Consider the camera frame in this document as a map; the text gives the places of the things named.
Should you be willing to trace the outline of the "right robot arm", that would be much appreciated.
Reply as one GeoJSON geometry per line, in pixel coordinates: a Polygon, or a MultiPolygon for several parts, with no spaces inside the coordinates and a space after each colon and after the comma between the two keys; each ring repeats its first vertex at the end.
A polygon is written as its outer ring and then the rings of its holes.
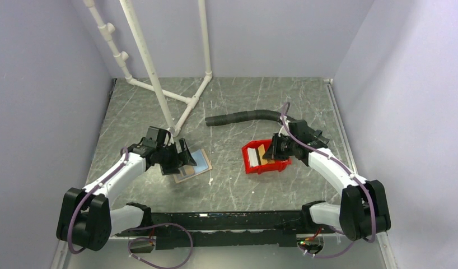
{"type": "Polygon", "coordinates": [[[274,133],[265,159],[287,160],[295,157],[318,172],[341,196],[340,204],[326,201],[302,206],[301,228],[315,232],[321,225],[341,231],[352,241],[372,241],[377,233],[390,230],[391,218],[384,185],[368,180],[346,166],[328,148],[329,139],[305,120],[281,117],[282,128],[274,133]]]}

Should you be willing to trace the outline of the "beige card holder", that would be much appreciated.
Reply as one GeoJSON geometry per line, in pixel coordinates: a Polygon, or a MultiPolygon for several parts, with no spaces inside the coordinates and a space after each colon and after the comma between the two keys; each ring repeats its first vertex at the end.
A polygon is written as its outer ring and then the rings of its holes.
{"type": "Polygon", "coordinates": [[[203,174],[212,170],[212,165],[209,161],[209,158],[204,149],[199,149],[191,153],[194,160],[197,162],[197,166],[194,166],[195,173],[189,177],[181,177],[180,173],[174,175],[175,183],[181,183],[193,177],[196,177],[199,174],[203,174]]]}

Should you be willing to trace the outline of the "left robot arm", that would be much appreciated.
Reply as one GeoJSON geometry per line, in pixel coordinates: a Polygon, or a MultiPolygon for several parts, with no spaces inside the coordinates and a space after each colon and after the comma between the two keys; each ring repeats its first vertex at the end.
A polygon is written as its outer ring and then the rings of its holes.
{"type": "Polygon", "coordinates": [[[97,180],[64,194],[56,235],[67,242],[73,254],[86,249],[99,251],[111,236],[127,230],[148,234],[153,225],[150,207],[130,202],[112,210],[111,205],[152,166],[159,165],[162,175],[173,175],[185,165],[197,165],[183,138],[175,143],[168,130],[153,126],[139,142],[123,147],[120,154],[118,162],[97,180]]]}

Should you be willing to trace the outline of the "gold VIP card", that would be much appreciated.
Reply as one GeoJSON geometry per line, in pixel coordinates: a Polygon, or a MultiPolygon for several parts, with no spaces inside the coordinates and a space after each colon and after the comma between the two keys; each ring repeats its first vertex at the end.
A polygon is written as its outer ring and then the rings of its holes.
{"type": "Polygon", "coordinates": [[[258,158],[259,158],[259,162],[260,162],[260,165],[268,165],[268,164],[274,164],[275,161],[272,160],[272,159],[266,159],[264,156],[266,154],[266,148],[265,148],[265,145],[262,144],[260,145],[258,148],[257,148],[257,153],[258,153],[258,158]]]}

